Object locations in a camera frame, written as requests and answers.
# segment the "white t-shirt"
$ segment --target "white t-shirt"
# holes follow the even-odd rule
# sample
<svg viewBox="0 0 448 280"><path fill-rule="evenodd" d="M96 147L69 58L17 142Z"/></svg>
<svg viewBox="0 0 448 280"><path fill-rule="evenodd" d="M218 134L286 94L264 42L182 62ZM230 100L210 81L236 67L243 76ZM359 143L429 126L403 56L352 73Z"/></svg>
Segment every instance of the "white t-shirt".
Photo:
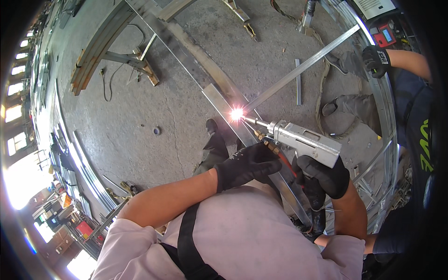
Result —
<svg viewBox="0 0 448 280"><path fill-rule="evenodd" d="M169 223L162 242L177 248L183 216ZM274 198L249 186L202 201L193 239L204 262L226 280L361 278L364 240L334 236L321 253ZM92 279L185 278L152 227L117 219Z"/></svg>

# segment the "bright welding light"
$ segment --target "bright welding light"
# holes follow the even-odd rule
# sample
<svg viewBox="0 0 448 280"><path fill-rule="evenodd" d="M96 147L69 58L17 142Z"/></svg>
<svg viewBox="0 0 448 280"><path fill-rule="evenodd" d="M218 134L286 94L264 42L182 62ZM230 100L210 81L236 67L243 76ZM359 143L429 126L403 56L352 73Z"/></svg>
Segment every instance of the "bright welding light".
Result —
<svg viewBox="0 0 448 280"><path fill-rule="evenodd" d="M230 117L233 121L237 121L243 117L243 109L242 108L235 108L230 112Z"/></svg>

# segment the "laser welding gun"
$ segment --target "laser welding gun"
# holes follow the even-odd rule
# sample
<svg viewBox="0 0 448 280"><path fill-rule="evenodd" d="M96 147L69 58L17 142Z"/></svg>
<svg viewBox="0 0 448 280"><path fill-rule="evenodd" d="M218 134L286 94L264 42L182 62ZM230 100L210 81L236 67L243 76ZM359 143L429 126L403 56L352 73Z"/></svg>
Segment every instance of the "laser welding gun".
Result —
<svg viewBox="0 0 448 280"><path fill-rule="evenodd" d="M334 167L339 157L342 144L312 130L284 120L267 123L251 116L242 119L266 127L274 140L294 148L297 157L310 156L329 168Z"/></svg>

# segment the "white perforated panel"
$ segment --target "white perforated panel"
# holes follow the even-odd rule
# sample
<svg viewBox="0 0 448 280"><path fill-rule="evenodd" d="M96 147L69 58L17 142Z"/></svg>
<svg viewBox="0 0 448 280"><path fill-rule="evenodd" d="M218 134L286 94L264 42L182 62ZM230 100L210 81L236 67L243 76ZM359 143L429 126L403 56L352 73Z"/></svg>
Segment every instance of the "white perforated panel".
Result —
<svg viewBox="0 0 448 280"><path fill-rule="evenodd" d="M354 0L367 19L395 9L391 0Z"/></svg>

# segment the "digital display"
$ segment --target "digital display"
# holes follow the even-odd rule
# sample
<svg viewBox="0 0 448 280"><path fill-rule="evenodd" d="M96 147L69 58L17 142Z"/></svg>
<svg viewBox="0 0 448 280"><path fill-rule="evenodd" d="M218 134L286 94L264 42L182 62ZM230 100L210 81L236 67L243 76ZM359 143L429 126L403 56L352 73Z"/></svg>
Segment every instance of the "digital display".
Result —
<svg viewBox="0 0 448 280"><path fill-rule="evenodd" d="M391 42L392 41L392 37L390 36L390 34L389 34L387 29L383 30L383 34L384 34L384 37L386 38L387 42Z"/></svg>

